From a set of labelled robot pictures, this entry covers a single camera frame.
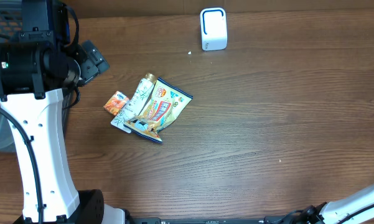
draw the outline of white tube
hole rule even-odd
[[[141,112],[149,95],[151,95],[151,92],[154,89],[155,82],[156,77],[153,74],[147,73],[145,78],[141,79],[139,82],[134,96],[131,98],[129,103],[122,108],[118,115],[113,118],[111,124],[127,133],[131,133],[131,130],[124,127],[123,124]]]

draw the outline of snack bag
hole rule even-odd
[[[104,108],[111,114],[117,115],[120,109],[129,101],[123,93],[116,91],[114,95],[105,103]]]
[[[150,102],[124,125],[138,135],[162,143],[157,133],[173,123],[191,100],[192,96],[158,78]]]

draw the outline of chip bag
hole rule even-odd
[[[124,125],[138,135],[162,143],[158,132],[173,123],[191,100],[191,95],[158,78],[149,103]]]

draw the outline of orange packet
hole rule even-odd
[[[113,115],[117,115],[120,111],[120,109],[126,105],[126,103],[129,101],[129,98],[119,92],[119,91],[116,91],[116,93],[114,93],[114,95],[110,98],[110,100],[108,100],[108,102],[105,103],[104,105],[104,108],[111,114]]]

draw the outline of white arm segment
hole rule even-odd
[[[8,95],[1,107],[11,114],[33,136],[33,151],[40,174],[44,221],[54,222],[57,215],[70,215],[79,205],[79,194],[70,177],[67,153],[62,132],[61,89],[45,93],[45,99],[36,100],[33,93]],[[23,215],[38,222],[35,179],[29,153],[17,129],[11,128],[17,149],[19,168],[24,187]]]
[[[347,215],[351,215],[360,209],[366,208],[374,204],[374,185],[369,186],[348,198],[330,202],[322,208],[320,214],[324,217],[324,223],[334,224],[338,223]],[[346,224],[356,224],[365,222],[371,218],[374,218],[374,207],[362,212],[350,220],[346,221]]]

